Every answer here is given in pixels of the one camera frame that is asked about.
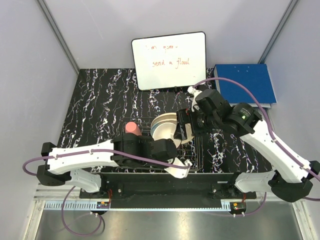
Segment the wire rack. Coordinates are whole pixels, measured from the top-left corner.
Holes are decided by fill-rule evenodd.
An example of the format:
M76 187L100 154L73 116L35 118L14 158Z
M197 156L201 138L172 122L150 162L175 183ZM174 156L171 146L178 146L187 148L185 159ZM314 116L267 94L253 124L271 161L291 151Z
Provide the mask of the wire rack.
M151 136L151 123L154 120L153 117L124 117L122 125L122 134L127 123L135 122L143 136ZM192 167L190 168L191 172L199 171L203 168L203 149L202 149L202 137L195 137L192 141L185 144L181 144L177 148L178 158L181 161L190 160L192 162Z

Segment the metal frame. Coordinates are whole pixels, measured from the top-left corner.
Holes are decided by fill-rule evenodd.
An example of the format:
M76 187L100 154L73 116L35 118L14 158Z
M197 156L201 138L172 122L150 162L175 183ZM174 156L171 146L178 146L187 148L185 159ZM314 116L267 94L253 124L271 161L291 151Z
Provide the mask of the metal frame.
M35 0L37 4L39 5L40 9L42 10L48 24L50 25L50 28L52 29L54 35L56 36L56 39L58 40L62 50L64 51L66 57L68 58L71 66L73 67L76 74L79 74L80 68L77 64L77 61L75 60L74 56L72 55L64 37L62 36L58 25L52 16L45 0Z
M43 185L39 185L34 200L32 201L32 209L29 213L29 222L27 224L25 234L23 240L34 240L37 235L37 231L39 228L40 220L45 209L46 202L50 200L63 200L66 196L67 192L70 190L70 186L60 186L60 187L47 187ZM79 201L89 201L89 199L80 199L79 198L80 189L75 188L74 191L70 193L69 202L79 202ZM261 202L264 198L263 192L256 193L256 199L247 199L247 202ZM223 205L227 206L230 202L236 202L240 199L233 199L233 200L222 200ZM269 193L266 198L267 202L283 202L281 199L276 197L274 194ZM312 224L308 209L306 207L305 200L299 200L292 203L292 207L299 225L299 229L301 231L302 239L303 240L317 240L317 234L315 228ZM145 211L155 211L156 209L146 209ZM117 209L114 211L125 211L125 209Z
M289 17L293 13L293 11L296 8L296 6L298 5L299 1L300 0L291 0L290 3L288 4L288 7L284 11L284 13L283 13L278 25L276 26L268 44L266 45L266 47L265 47L265 49L264 49L264 51L258 61L258 64L264 64L266 62L269 53L271 52L272 48L274 47L275 42L277 41L280 33L284 29L284 26L286 25Z

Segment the black marble surface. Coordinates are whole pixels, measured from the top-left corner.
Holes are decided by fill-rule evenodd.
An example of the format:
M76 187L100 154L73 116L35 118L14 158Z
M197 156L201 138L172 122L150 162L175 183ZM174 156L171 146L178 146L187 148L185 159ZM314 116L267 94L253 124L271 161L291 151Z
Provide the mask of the black marble surface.
M207 69L207 77L213 68ZM140 91L134 69L82 69L79 73L58 147L75 148L112 139L134 121L143 134L158 115L191 106L187 87ZM214 133L179 147L180 158L193 163L197 173L267 172L270 163L241 139L217 129ZM91 172L160 172L96 166Z

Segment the wire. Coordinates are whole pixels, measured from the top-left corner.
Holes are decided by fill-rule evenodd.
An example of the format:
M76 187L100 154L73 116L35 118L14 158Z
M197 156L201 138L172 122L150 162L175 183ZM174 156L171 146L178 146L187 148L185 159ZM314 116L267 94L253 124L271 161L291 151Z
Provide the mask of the wire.
M66 222L65 222L64 207L65 207L66 200L67 200L69 194L72 192L73 189L75 189L75 187L76 187L76 186L73 186L73 187L68 191L68 193L65 195L64 200L63 200L63 202L62 202L62 207L61 207L61 220L62 220L62 224L63 224L63 226L65 227L65 229L67 229L70 233L72 233L72 234L74 234L74 235L76 235L76 236L78 236L78 237L90 237L90 236L92 236L93 234L95 234L96 231L99 230L99 228L100 228L100 226L101 226L101 223L103 222L103 218L102 218L102 216L100 216L99 214L97 214L97 216L98 216L99 219L100 219L100 222L99 222L98 226L96 227L95 230L93 230L92 232L87 233L87 234L77 233L77 232L75 232L75 231L72 231L72 230L68 227L68 225L66 224Z
M320 202L320 198L312 198L312 197L305 196L304 199L313 201L313 202Z
M255 98L255 96L242 84L231 80L229 78L225 78L225 77L211 77L211 78L207 78L205 80L202 80L198 83L196 83L193 88L196 88L198 85L208 82L208 81L213 81L213 80L221 80L221 81L226 81L229 83L233 83L237 86L239 86L240 88L242 88L247 94L249 94L249 96L252 98L252 100L255 102L255 104L258 106L258 108L261 110L262 115L264 116L267 128L268 128L268 132L270 134L271 139L274 141L274 143L287 155L289 156L296 164L298 164L299 167L301 167L302 169L304 169L305 171L307 171L310 175L312 175L313 177L315 177L319 182L320 182L320 176L315 174L312 170L305 168L305 166L295 157L293 156L275 137L274 132L273 132L273 128L271 125L271 121L269 119L269 116L267 114L267 112L265 111L265 109L261 106L261 104L258 102L258 100ZM310 198L308 200L312 201L320 201L320 198Z
M86 151L76 151L76 152L71 152L71 153L65 153L65 154L57 154L56 158L64 158L64 157L70 157L70 156L75 156L75 155L82 155L82 154L89 154L90 151L86 150ZM162 162L162 161L158 161L158 160L154 160L154 159L150 159L150 158L145 158L145 157L141 157L141 156L135 156L135 155L131 155L122 151L117 151L117 150L112 150L112 149L91 149L91 153L113 153L113 154L118 154L118 155L122 155L131 159L136 159L139 161L143 161L143 162L147 162L147 163L152 163L152 164L158 164L158 165L162 165L165 167L172 167L172 168L176 168L176 169L189 169L190 165L188 164L187 166L179 166L179 165L174 165L174 164L170 164L167 162ZM35 162L35 161L39 161L39 160L46 160L46 159L54 159L54 156L40 156L40 157L35 157L32 158L28 161L26 161L23 165L22 165L22 169L26 174L29 174L31 176L37 176L36 173L28 171L27 170L27 165L29 163Z
M213 215L213 216L218 216L218 217L244 217L244 216L251 216L253 214L256 214L257 212L259 212L265 205L266 203L266 199L267 199L267 192L264 193L264 197L263 197L263 201L261 203L261 205L254 211L252 212L249 212L249 213L245 213L244 215L231 215L231 214L228 214L228 215L225 215L225 214L219 214L219 213L212 213L212 212L205 212L206 214L210 214L210 215Z

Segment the gray wall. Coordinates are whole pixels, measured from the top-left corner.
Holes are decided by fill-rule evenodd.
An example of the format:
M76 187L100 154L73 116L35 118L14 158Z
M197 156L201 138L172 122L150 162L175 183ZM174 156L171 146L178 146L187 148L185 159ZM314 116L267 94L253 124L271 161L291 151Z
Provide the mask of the gray wall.
M131 40L204 31L207 66L257 63L290 0L45 0L80 68L133 68Z
M300 1L266 63L277 102L270 111L276 134L304 158L320 161L320 1ZM311 197L320 198L313 180ZM308 202L320 237L320 203Z
M22 164L58 141L77 76L35 0L1 1L0 56L0 238L18 240L38 183Z

